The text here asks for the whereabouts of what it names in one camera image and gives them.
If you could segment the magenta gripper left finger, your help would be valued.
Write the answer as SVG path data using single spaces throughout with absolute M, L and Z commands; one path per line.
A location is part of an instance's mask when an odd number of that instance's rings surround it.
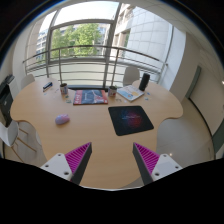
M 41 168 L 65 180 L 79 185 L 92 153 L 90 142 L 63 154 L 57 153 Z

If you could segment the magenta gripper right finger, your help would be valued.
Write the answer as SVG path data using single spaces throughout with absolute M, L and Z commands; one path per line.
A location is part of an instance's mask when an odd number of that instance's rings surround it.
M 133 144 L 133 155 L 145 185 L 182 169 L 168 154 L 158 154 L 138 143 Z

